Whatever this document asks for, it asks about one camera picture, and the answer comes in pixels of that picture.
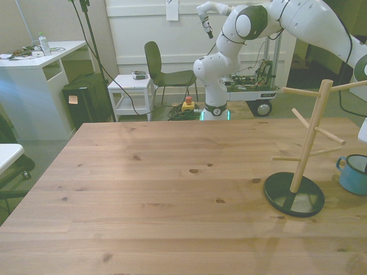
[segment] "green chair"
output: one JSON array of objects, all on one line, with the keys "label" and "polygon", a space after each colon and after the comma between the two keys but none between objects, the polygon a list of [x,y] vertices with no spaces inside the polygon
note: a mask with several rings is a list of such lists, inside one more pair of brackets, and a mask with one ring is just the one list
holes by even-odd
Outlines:
[{"label": "green chair", "polygon": [[195,84],[196,99],[199,101],[196,87],[196,76],[192,70],[183,70],[181,72],[163,73],[162,72],[162,60],[161,53],[158,45],[154,41],[150,41],[144,46],[145,56],[147,58],[148,70],[150,78],[153,79],[153,83],[156,86],[153,96],[153,102],[155,102],[155,95],[157,89],[163,87],[162,102],[165,96],[166,87],[186,87],[186,92],[189,94],[189,87]]}]

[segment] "white side table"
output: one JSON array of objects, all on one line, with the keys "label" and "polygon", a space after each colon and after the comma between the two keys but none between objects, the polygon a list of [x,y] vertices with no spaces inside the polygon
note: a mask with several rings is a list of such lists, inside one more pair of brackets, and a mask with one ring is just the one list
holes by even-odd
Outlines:
[{"label": "white side table", "polygon": [[[138,113],[144,114],[153,110],[154,84],[149,75],[146,79],[136,80],[133,79],[131,74],[120,74],[115,78],[115,81],[132,97],[135,110]],[[131,99],[115,82],[108,86],[108,93],[110,94],[116,121],[118,121],[118,116],[121,115],[136,115],[132,108]],[[115,93],[121,95],[118,102],[115,101]],[[151,113],[148,113],[147,117],[148,121],[151,121]]]}]

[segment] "blue enamel mug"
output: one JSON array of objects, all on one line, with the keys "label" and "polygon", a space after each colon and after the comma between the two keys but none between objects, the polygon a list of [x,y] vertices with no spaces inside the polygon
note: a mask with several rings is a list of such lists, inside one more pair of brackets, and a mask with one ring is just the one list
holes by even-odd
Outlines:
[{"label": "blue enamel mug", "polygon": [[[346,162],[343,169],[340,168],[341,160]],[[344,189],[357,195],[367,195],[367,156],[342,156],[337,161],[337,168],[341,172],[339,182]]]}]

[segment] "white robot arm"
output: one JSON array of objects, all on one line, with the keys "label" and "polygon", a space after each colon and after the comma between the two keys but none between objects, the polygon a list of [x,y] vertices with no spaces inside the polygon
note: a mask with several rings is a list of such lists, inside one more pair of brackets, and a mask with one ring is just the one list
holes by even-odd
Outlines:
[{"label": "white robot arm", "polygon": [[358,81],[367,80],[367,46],[350,36],[332,9],[322,0],[273,0],[255,6],[206,2],[197,8],[209,34],[207,11],[228,16],[216,45],[218,53],[194,63],[194,73],[205,85],[204,120],[227,119],[227,88],[220,78],[238,70],[239,51],[254,40],[283,29],[296,38],[324,48],[354,68]]},{"label": "white robot arm", "polygon": [[206,3],[197,7],[196,9],[200,17],[204,31],[208,34],[209,38],[212,39],[213,33],[212,33],[212,28],[210,27],[210,24],[209,24],[209,16],[207,12],[211,10],[218,14],[228,16],[230,15],[232,11],[232,6],[207,1]]}]

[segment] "water bottle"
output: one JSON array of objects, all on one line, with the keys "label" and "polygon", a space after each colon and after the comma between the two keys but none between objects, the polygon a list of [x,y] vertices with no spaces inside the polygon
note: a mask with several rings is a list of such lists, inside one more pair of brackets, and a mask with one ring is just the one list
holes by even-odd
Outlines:
[{"label": "water bottle", "polygon": [[50,46],[48,45],[47,38],[44,37],[43,33],[39,33],[39,34],[40,34],[39,40],[41,43],[42,50],[44,51],[45,56],[50,56],[52,53],[50,50]]}]

